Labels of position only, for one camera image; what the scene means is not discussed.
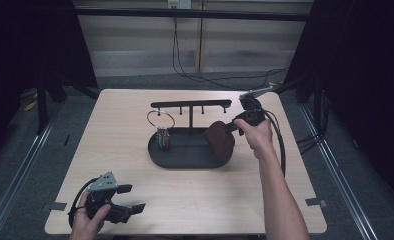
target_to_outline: cable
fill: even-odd
[[[272,69],[272,70],[267,71],[265,74],[258,75],[258,76],[251,76],[251,77],[221,77],[221,78],[213,78],[213,79],[208,79],[208,78],[204,78],[204,77],[201,77],[201,76],[195,76],[195,75],[188,75],[187,73],[185,73],[184,68],[182,67],[181,58],[180,58],[180,55],[179,55],[179,42],[178,42],[177,19],[176,18],[174,18],[174,26],[175,26],[175,32],[174,32],[174,43],[173,43],[173,49],[172,49],[172,67],[173,67],[173,69],[175,70],[175,72],[178,75],[180,75],[182,77],[186,77],[186,78],[188,78],[191,81],[200,82],[200,83],[209,82],[209,83],[218,85],[220,87],[224,87],[224,88],[228,88],[228,89],[232,89],[232,90],[249,91],[249,90],[255,90],[255,89],[259,89],[259,88],[265,87],[267,82],[268,82],[268,79],[267,79],[268,76],[277,74],[277,73],[282,72],[282,71],[288,71],[288,67],[286,67],[286,68],[282,68],[282,69]],[[176,50],[176,55],[177,55],[177,58],[178,58],[178,64],[179,64],[179,67],[181,69],[181,72],[179,72],[176,69],[176,67],[175,67],[175,50]],[[216,81],[219,81],[219,80],[227,80],[227,79],[241,79],[241,78],[256,79],[256,78],[262,78],[262,77],[264,78],[263,82],[261,84],[257,85],[256,87],[253,87],[253,88],[236,88],[236,87],[231,87],[231,86],[227,86],[227,85],[224,85],[224,84],[216,82]]]
[[[79,190],[78,194],[76,194],[75,200],[73,200],[72,203],[72,207],[70,208],[70,212],[68,213],[69,215],[69,225],[72,228],[73,227],[73,220],[75,217],[75,213],[78,209],[81,209],[85,206],[81,206],[81,207],[76,207],[76,203],[78,202],[79,197],[81,196],[82,192],[85,190],[85,188],[90,185],[91,183],[97,181],[98,178],[93,178],[91,180],[89,180],[87,183],[85,183],[85,185],[81,188],[81,190]]]
[[[270,111],[266,111],[265,109],[263,109],[262,104],[258,101],[256,101],[253,98],[248,98],[250,101],[252,101],[254,104],[256,104],[256,106],[258,106],[263,113],[265,114],[265,116],[269,119],[269,121],[271,121],[272,126],[274,127],[275,133],[278,137],[278,142],[279,142],[279,149],[280,149],[280,155],[281,155],[281,169],[282,169],[282,173],[285,176],[285,170],[286,170],[286,158],[285,158],[285,146],[284,146],[284,140],[282,138],[281,135],[281,131],[279,129],[279,123],[278,123],[278,119],[275,116],[275,114],[273,114]]]
[[[322,96],[322,116],[323,116],[323,118],[322,118],[322,122],[321,122],[321,127],[320,127],[317,134],[307,136],[301,140],[296,141],[297,144],[310,141],[309,143],[299,146],[299,148],[304,148],[304,147],[309,146],[305,150],[300,152],[301,155],[308,152],[310,149],[312,149],[314,146],[316,146],[316,144],[318,144],[320,140],[322,140],[325,137],[325,134],[327,131],[327,126],[328,126],[330,107],[331,107],[331,103],[329,102],[325,93],[323,93],[323,96]]]

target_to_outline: hand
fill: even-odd
[[[90,193],[82,193],[79,207],[84,206]],[[80,208],[75,213],[70,240],[93,240],[104,226],[104,218],[110,212],[110,204],[102,206],[92,219],[88,218],[87,209]]]
[[[246,123],[243,119],[236,119],[234,124],[241,128],[245,135],[250,148],[254,151],[254,156],[261,160],[265,158],[265,154],[275,153],[272,144],[271,122],[264,120],[259,125],[253,127]]]

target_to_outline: human arm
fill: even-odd
[[[81,200],[79,201],[79,207],[85,205],[87,197],[90,193],[82,193]],[[92,219],[88,218],[86,208],[79,208],[75,212],[75,218],[73,220],[72,232],[70,234],[70,240],[93,240],[97,233],[101,230],[104,225],[104,218],[110,212],[110,204],[102,206]]]
[[[273,146],[271,123],[264,120],[256,127],[242,119],[234,123],[244,131],[259,160],[267,239],[309,239],[303,215],[288,188]]]

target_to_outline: wooden table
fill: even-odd
[[[217,169],[169,170],[150,159],[147,145],[155,128],[147,121],[152,102],[230,99],[223,113],[219,106],[194,108],[194,126],[209,127],[216,120],[230,122],[243,111],[240,92],[173,90],[104,90],[82,136],[56,202],[65,211],[52,211],[45,225],[49,234],[69,234],[67,212],[79,189],[91,178],[113,171],[119,184],[132,184],[130,193],[116,194],[122,206],[146,203],[144,212],[127,224],[106,222],[101,233],[113,235],[163,234],[261,234],[264,233],[262,190],[258,161],[245,136],[234,132],[235,147],[229,163]],[[277,94],[258,98],[278,118],[287,156],[286,180],[296,198],[310,233],[326,231],[319,206],[308,207],[315,198],[287,117]],[[163,109],[176,122],[188,127],[188,108]]]

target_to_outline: black base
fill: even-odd
[[[169,129],[169,150],[161,150],[158,147],[155,133],[148,142],[151,160],[159,167],[169,169],[207,169],[224,166],[229,162],[232,151],[228,156],[215,157],[203,137],[206,129]]]

